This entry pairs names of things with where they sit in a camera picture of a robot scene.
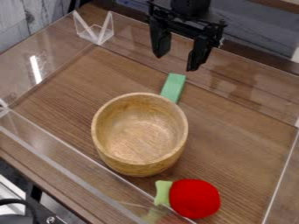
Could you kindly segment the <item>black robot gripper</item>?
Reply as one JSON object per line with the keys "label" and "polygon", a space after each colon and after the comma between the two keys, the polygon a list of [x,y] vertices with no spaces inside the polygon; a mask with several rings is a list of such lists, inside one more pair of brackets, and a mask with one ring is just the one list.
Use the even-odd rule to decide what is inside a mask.
{"label": "black robot gripper", "polygon": [[173,32],[195,39],[187,71],[197,71],[212,48],[222,45],[226,20],[212,12],[212,0],[147,0],[147,3],[154,55],[162,58],[170,52]]}

